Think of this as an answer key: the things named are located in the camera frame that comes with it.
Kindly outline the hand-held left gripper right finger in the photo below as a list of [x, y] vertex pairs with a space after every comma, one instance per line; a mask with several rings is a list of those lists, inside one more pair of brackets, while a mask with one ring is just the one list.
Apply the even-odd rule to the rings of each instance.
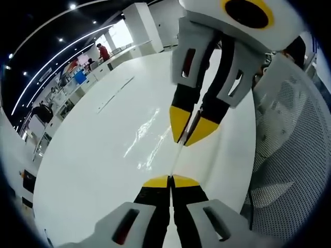
[[248, 220], [220, 200], [209, 200], [197, 181], [173, 175], [172, 203], [182, 247], [252, 246]]

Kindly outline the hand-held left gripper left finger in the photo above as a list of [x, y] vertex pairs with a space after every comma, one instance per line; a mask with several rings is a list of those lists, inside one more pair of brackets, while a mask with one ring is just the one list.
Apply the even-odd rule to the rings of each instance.
[[162, 247], [170, 222], [169, 175], [146, 181], [133, 202], [101, 219], [96, 247]]

